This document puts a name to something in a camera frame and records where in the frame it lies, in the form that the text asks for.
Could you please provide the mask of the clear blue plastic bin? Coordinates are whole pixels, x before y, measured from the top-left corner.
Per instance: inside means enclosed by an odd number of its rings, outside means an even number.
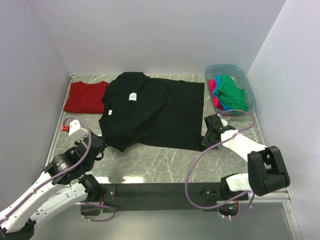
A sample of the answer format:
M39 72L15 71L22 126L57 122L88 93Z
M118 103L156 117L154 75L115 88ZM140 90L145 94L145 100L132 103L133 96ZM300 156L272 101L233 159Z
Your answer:
M238 88L244 90L244 99L248 104L248 112L253 112L256 107L256 99L245 72L238 66L232 64L212 65L205 69L204 77L209 91L211 101L213 102L212 90L209 87L209 80L213 80L216 75L230 76Z

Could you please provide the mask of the black t shirt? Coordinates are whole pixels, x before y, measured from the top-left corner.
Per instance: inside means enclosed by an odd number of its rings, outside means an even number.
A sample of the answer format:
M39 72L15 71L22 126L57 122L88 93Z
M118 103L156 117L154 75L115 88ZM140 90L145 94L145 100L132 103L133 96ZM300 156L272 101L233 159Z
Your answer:
M121 152L133 144L203 151L205 85L124 72L104 93L104 142Z

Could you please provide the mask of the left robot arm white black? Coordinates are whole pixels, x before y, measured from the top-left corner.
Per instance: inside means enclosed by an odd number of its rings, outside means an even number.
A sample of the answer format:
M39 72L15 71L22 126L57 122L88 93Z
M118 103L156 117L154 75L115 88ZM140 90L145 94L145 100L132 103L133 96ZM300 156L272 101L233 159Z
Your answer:
M33 235L34 226L81 201L95 201L102 187L89 174L106 148L95 134L75 141L74 146L56 155L38 180L12 205L0 213L2 239L22 233Z

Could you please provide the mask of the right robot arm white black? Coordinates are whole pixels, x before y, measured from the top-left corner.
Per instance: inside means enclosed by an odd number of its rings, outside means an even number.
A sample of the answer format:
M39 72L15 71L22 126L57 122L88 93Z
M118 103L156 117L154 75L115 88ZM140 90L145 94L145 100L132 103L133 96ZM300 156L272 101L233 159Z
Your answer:
M205 149L222 145L247 163L247 173L236 173L221 179L222 198L230 200L237 192L253 192L261 197L287 188L291 184L282 153L276 146L267 147L240 133L233 126L224 126L218 114L204 118L207 131L202 145Z

